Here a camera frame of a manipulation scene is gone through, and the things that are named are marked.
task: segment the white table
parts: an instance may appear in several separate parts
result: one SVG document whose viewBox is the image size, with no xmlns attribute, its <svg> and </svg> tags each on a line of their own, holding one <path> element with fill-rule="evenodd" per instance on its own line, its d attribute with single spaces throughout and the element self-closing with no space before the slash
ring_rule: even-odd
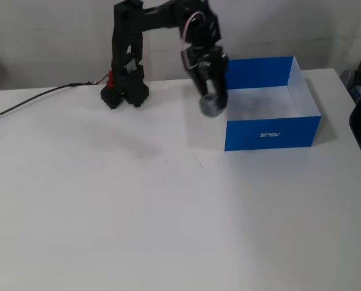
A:
<svg viewBox="0 0 361 291">
<path fill-rule="evenodd" d="M 0 118 L 0 291 L 361 290 L 354 104 L 335 71 L 305 77 L 312 148 L 221 151 L 188 80 L 140 109 L 99 85 Z"/>
</svg>

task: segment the blue box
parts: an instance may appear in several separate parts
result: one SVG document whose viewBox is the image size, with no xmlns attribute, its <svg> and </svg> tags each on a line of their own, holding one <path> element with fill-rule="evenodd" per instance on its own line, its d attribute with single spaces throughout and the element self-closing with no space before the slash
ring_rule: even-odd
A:
<svg viewBox="0 0 361 291">
<path fill-rule="evenodd" d="M 310 147 L 320 113 L 294 57 L 229 61 L 224 150 Z"/>
</svg>

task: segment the red component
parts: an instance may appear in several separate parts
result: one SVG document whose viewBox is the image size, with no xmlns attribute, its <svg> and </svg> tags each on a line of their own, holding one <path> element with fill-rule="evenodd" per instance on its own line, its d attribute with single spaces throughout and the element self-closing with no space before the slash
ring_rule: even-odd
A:
<svg viewBox="0 0 361 291">
<path fill-rule="evenodd" d="M 113 83 L 113 71 L 109 71 L 109 80 L 107 82 L 107 88 L 114 88 L 114 83 Z"/>
</svg>

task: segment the black robotic arm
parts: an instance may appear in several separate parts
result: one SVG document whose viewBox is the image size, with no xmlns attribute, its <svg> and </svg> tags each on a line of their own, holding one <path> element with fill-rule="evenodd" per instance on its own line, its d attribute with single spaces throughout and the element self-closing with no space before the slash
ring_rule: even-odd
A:
<svg viewBox="0 0 361 291">
<path fill-rule="evenodd" d="M 215 43 L 221 39 L 218 18 L 207 0 L 170 0 L 143 9 L 140 0 L 125 0 L 114 6 L 113 59 L 109 82 L 101 91 L 106 104 L 114 109 L 125 99 L 139 107 L 149 96 L 144 84 L 142 32 L 156 28 L 179 27 L 182 41 L 191 46 L 181 54 L 183 65 L 200 92 L 201 110 L 218 116 L 228 101 L 224 73 L 228 58 Z M 209 93 L 211 80 L 215 93 Z"/>
</svg>

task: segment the white wall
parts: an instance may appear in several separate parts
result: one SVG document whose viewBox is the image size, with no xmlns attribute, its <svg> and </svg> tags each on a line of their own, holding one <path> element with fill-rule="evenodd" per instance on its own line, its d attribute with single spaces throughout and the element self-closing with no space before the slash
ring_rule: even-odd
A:
<svg viewBox="0 0 361 291">
<path fill-rule="evenodd" d="M 0 89 L 98 79 L 111 59 L 111 0 L 0 0 Z M 146 0 L 146 7 L 164 0 Z M 356 67 L 361 0 L 210 0 L 230 58 L 295 55 L 302 69 Z M 178 33 L 149 32 L 147 79 L 185 78 Z"/>
</svg>

